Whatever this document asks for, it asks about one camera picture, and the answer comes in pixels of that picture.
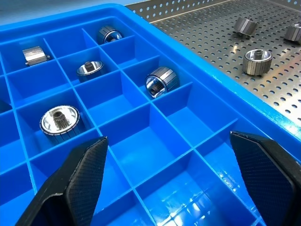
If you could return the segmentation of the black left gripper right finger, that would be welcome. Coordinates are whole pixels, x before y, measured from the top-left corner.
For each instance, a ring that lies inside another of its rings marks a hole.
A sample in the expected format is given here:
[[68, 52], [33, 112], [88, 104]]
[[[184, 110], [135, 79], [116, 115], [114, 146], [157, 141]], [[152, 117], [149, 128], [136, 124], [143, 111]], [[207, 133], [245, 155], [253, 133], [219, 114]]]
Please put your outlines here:
[[301, 226], [301, 165], [266, 137], [231, 131], [230, 143], [266, 226]]

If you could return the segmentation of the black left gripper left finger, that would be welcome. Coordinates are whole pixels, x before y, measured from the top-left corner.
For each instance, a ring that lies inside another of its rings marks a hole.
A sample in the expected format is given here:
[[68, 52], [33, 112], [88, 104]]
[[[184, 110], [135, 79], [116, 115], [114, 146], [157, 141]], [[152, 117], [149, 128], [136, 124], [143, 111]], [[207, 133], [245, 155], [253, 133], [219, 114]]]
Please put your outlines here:
[[15, 226], [90, 226], [100, 196], [108, 138], [74, 147]]

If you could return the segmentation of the metal rotor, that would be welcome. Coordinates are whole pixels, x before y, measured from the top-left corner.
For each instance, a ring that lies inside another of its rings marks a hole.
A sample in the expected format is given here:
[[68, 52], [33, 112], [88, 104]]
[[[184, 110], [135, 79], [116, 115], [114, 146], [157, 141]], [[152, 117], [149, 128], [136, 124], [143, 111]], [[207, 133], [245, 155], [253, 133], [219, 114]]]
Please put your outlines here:
[[243, 72], [259, 76], [267, 73], [271, 68], [272, 53], [264, 49], [252, 49], [244, 54]]
[[77, 69], [76, 73], [81, 83], [86, 82], [105, 74], [104, 63], [102, 61], [85, 62]]
[[97, 43], [100, 45], [120, 40], [122, 38], [123, 34], [119, 30], [108, 25], [101, 27], [97, 33]]
[[158, 67], [145, 78], [145, 88], [152, 98], [158, 98], [178, 87], [180, 87], [179, 77], [165, 66]]
[[59, 105], [42, 116], [40, 129], [52, 144], [57, 145], [81, 134], [86, 127], [77, 108]]
[[301, 22], [289, 25], [284, 39], [301, 45]]
[[238, 37], [250, 39], [257, 26], [258, 23], [255, 22], [252, 18], [238, 17], [234, 25], [234, 30], [236, 31]]
[[51, 59], [51, 56], [45, 54], [40, 46], [24, 49], [22, 52], [26, 60], [26, 66], [36, 65]]

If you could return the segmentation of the blue compartment tray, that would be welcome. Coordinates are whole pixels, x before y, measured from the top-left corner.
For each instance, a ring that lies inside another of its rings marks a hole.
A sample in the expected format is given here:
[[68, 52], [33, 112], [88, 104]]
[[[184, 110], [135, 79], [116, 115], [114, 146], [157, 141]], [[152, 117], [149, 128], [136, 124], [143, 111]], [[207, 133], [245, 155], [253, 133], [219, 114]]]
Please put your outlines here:
[[[123, 38], [97, 43], [111, 26]], [[25, 65], [22, 50], [51, 59]], [[81, 83], [77, 69], [102, 61]], [[152, 98], [145, 78], [172, 69], [180, 87]], [[73, 147], [109, 141], [91, 226], [266, 226], [230, 144], [242, 131], [278, 142], [301, 163], [301, 127], [125, 6], [104, 4], [0, 25], [0, 226], [15, 226]], [[54, 145], [40, 129], [51, 108], [78, 109], [86, 130]]]

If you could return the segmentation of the perforated metal plate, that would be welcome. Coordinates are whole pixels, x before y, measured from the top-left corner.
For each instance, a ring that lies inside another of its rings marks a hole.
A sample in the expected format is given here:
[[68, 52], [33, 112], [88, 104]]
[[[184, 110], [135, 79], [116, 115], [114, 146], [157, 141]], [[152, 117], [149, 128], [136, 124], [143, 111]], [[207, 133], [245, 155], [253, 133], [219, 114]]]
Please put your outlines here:
[[[268, 104], [287, 127], [301, 127], [301, 45], [284, 39], [301, 22], [301, 0], [136, 0], [127, 7]], [[258, 23], [250, 39], [237, 36], [238, 17]], [[244, 54], [258, 48], [272, 53], [271, 69], [246, 75]]]

